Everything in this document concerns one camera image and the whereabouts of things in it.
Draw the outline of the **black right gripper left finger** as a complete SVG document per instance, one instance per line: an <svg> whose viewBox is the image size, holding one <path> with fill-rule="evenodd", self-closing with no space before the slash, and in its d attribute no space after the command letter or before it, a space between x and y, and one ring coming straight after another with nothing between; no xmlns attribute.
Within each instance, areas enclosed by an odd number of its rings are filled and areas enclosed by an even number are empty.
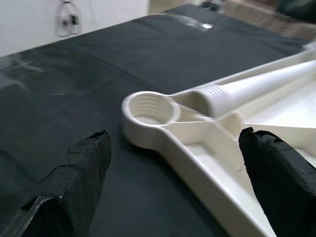
<svg viewBox="0 0 316 237"><path fill-rule="evenodd" d="M111 137L106 131L73 144L39 181L21 162L5 154L5 236L88 236L111 158Z"/></svg>

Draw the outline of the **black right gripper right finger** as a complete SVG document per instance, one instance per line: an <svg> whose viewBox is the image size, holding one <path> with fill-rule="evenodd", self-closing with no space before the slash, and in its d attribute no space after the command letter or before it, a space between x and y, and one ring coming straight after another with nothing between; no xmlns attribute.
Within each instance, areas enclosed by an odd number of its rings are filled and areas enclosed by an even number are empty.
<svg viewBox="0 0 316 237"><path fill-rule="evenodd" d="M252 127L239 135L255 196L278 237L316 235L316 169L275 134Z"/></svg>

